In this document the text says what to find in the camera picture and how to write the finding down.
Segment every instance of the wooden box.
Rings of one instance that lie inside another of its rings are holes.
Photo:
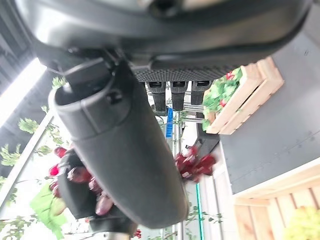
[[[241,66],[241,71],[240,85],[220,114],[205,116],[212,122],[207,133],[232,134],[284,84],[271,57]]]
[[[239,239],[283,240],[296,209],[320,207],[320,158],[237,193],[233,199]]]

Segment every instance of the gray plastic housing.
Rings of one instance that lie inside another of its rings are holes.
[[[51,107],[70,131],[76,153],[130,219],[151,229],[183,221],[188,201],[146,90],[125,62],[105,88],[74,101],[61,87]]]

